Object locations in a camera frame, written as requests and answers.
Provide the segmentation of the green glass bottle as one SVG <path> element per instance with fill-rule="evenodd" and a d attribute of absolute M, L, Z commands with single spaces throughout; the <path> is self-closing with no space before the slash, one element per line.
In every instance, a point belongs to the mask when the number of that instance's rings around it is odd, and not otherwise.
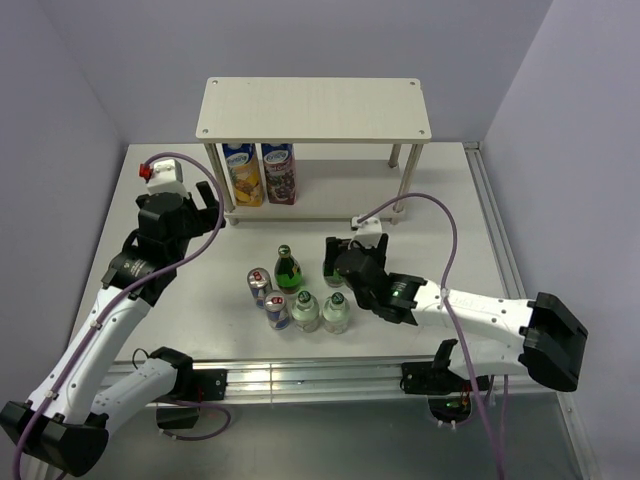
<path fill-rule="evenodd" d="M 323 278 L 331 288 L 340 288 L 344 284 L 344 279 L 336 270 L 335 265 L 329 261 L 323 263 Z"/>
<path fill-rule="evenodd" d="M 292 255 L 291 248 L 286 244 L 278 247 L 274 273 L 276 284 L 284 294 L 295 294 L 303 283 L 300 265 Z"/>

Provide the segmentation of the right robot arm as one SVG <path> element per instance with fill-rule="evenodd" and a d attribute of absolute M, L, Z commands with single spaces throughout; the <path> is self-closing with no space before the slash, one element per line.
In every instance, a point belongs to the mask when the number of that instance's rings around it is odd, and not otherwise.
<path fill-rule="evenodd" d="M 480 337 L 478 343 L 441 343 L 430 373 L 438 386 L 452 390 L 473 376 L 528 375 L 546 388 L 576 391 L 588 330 L 557 296 L 540 292 L 533 300 L 494 298 L 387 273 L 387 244 L 386 234 L 375 246 L 329 237 L 325 268 L 344 279 L 360 309 L 389 323 Z"/>

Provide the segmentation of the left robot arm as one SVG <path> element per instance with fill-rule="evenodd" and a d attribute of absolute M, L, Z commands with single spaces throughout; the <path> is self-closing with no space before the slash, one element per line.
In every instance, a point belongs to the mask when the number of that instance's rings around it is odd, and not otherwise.
<path fill-rule="evenodd" d="M 152 352 L 141 368 L 107 390 L 99 387 L 178 268 L 194 260 L 187 252 L 190 241 L 213 241 L 225 225 L 217 187 L 206 181 L 196 187 L 204 208 L 187 191 L 167 187 L 137 198 L 138 226 L 110 261 L 85 323 L 28 399 L 2 408 L 1 427 L 15 445 L 15 478 L 21 476 L 23 455 L 80 477 L 135 413 L 157 399 L 182 400 L 193 391 L 192 358 L 168 347 Z"/>

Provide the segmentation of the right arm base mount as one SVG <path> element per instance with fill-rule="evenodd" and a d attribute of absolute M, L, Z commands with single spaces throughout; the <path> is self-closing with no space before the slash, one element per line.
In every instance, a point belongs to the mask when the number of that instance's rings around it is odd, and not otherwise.
<path fill-rule="evenodd" d="M 426 396 L 429 410 L 436 420 L 461 422 L 472 413 L 473 390 L 470 380 L 433 362 L 405 362 L 401 364 L 400 389 L 407 395 Z"/>

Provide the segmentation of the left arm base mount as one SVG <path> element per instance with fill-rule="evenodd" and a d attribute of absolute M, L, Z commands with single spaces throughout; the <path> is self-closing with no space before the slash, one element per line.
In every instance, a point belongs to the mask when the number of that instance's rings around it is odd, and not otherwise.
<path fill-rule="evenodd" d="M 155 411 L 161 435 L 174 440 L 195 442 L 212 439 L 232 423 L 231 412 L 219 405 L 225 397 L 228 371 L 222 368 L 196 369 L 179 393 L 162 397 Z M 221 424 L 210 433 L 195 433 L 194 428 L 207 417 Z"/>

